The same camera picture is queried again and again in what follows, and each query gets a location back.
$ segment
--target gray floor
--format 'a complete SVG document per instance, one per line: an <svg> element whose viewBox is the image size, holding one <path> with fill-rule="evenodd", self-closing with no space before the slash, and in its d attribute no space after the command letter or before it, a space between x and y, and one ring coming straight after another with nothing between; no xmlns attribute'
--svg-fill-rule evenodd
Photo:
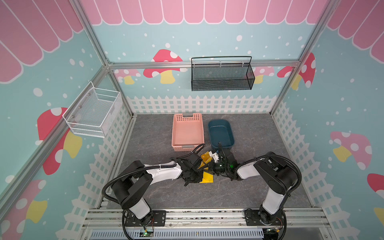
<svg viewBox="0 0 384 240"><path fill-rule="evenodd" d="M231 124L235 138L232 152L238 162L268 151L289 157L269 114L203 114L206 147L200 153L211 150L208 122L218 118L226 119ZM119 172L135 160L144 164L160 164L169 162L170 157L185 155L184 152L175 152L171 146L172 122L172 114L139 115ZM259 207L267 190L268 186L261 176L232 182L226 177L214 176L214 183L189 184L186 187L182 179L158 182L149 186L144 198L154 209ZM292 193L285 204L285 207L310 206L302 186ZM120 206L111 202L107 208Z"/></svg>

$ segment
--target pink plastic basket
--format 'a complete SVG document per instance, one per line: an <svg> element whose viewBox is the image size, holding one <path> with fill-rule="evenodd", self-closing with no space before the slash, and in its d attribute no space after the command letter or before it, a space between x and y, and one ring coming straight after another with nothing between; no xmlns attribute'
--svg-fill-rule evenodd
<svg viewBox="0 0 384 240"><path fill-rule="evenodd" d="M182 113L173 116L172 147L175 152L192 151L204 143L201 113Z"/></svg>

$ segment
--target mushroom illustration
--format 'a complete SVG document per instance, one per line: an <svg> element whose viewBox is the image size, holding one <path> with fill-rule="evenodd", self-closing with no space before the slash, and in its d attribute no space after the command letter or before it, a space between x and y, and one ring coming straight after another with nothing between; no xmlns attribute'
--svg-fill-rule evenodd
<svg viewBox="0 0 384 240"><path fill-rule="evenodd" d="M263 76L273 76L275 74L275 69L273 67L254 67L253 73L255 75L254 84L259 84L263 82Z"/></svg>
<svg viewBox="0 0 384 240"><path fill-rule="evenodd" d="M340 147L333 149L333 153L341 161L354 156L359 168L364 170L371 163L372 147L368 138L364 135L349 132L331 132L331 144L334 142Z"/></svg>
<svg viewBox="0 0 384 240"><path fill-rule="evenodd" d="M47 201L35 201L46 180L33 180L1 223L3 240L19 240L23 235L26 219L38 223L47 209Z"/></svg>
<svg viewBox="0 0 384 240"><path fill-rule="evenodd" d="M384 209L375 207L373 210L377 218L380 220L381 224L384 226Z"/></svg>
<svg viewBox="0 0 384 240"><path fill-rule="evenodd" d="M161 49L153 57L151 62L181 62L183 61L176 53ZM186 68L160 68L160 69L145 69L144 76L147 78L153 78L157 75L161 75L160 83L172 84L175 82L175 78L172 75L172 71L186 72Z"/></svg>
<svg viewBox="0 0 384 240"><path fill-rule="evenodd" d="M287 66L287 67L283 68L282 70L280 70L277 73L277 76L279 78L288 77L289 74L291 73L292 69L293 69L293 67ZM299 89L299 83L300 83L301 79L304 80L305 86L307 88L309 88L313 83L315 71L316 71L316 60L315 60L314 54L310 53L308 59L305 61L299 74L293 80L293 83L291 85L292 89L296 90L296 91Z"/></svg>
<svg viewBox="0 0 384 240"><path fill-rule="evenodd" d="M141 76L137 69L116 69L114 73L119 82L122 83L122 80L124 79L124 83L126 85L132 85L135 83L131 76Z"/></svg>
<svg viewBox="0 0 384 240"><path fill-rule="evenodd" d="M36 141L36 144L40 144L48 136L57 122L61 119L61 114L65 112L65 110L66 108L53 108L43 112L39 116L37 119L37 130L40 140ZM63 157L63 150L66 150L71 158L75 158L80 151L82 143L83 139L74 135L68 129L43 163L45 174L54 174L59 169Z"/></svg>
<svg viewBox="0 0 384 240"><path fill-rule="evenodd" d="M384 198L384 176L380 174L368 174L367 182L369 186L375 191L380 197Z"/></svg>

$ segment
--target white wire mesh basket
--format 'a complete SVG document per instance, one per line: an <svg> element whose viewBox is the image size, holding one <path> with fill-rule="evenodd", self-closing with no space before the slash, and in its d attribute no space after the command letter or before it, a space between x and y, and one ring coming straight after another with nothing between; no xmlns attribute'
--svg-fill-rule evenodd
<svg viewBox="0 0 384 240"><path fill-rule="evenodd" d="M86 90L84 96L65 111L63 118L74 134L105 137L121 109L121 93L95 88L92 82Z"/></svg>

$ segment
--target white picket fence illustration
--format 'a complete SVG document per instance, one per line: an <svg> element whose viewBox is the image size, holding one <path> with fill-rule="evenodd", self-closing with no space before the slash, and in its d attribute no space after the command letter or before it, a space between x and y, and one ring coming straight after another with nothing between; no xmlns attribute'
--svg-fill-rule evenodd
<svg viewBox="0 0 384 240"><path fill-rule="evenodd" d="M73 209L69 214L64 215L66 224L63 229L56 232L59 240L77 239L88 210L94 208L105 185L108 172L113 166L122 135L129 123L129 114L123 106L120 113L112 123L112 127L99 145L99 153L94 154L95 162L90 164L89 174L85 174L85 183L79 186L79 197L72 200Z"/></svg>
<svg viewBox="0 0 384 240"><path fill-rule="evenodd" d="M150 113L268 113L271 111L273 104L276 101L276 96L269 98L266 96L262 98L253 96L246 98L238 98L230 96L223 98L222 96L215 98L212 96L208 98L204 96L200 98L192 98L191 96L185 98L181 96L176 98L165 97L157 98L144 96L142 98L134 97L131 99L127 97L130 108L134 113L150 114Z"/></svg>
<svg viewBox="0 0 384 240"><path fill-rule="evenodd" d="M300 135L300 127L296 127L296 120L292 120L292 115L289 114L289 108L286 108L286 102L283 102L275 112L274 118L291 159L301 170L302 184L307 189L311 202L323 208L338 238L358 240L360 230L349 224L350 214L340 208L341 198L332 194L333 185L326 183L326 173L320 172L320 162L314 160L315 153L309 151L310 144L304 141L304 135Z"/></svg>

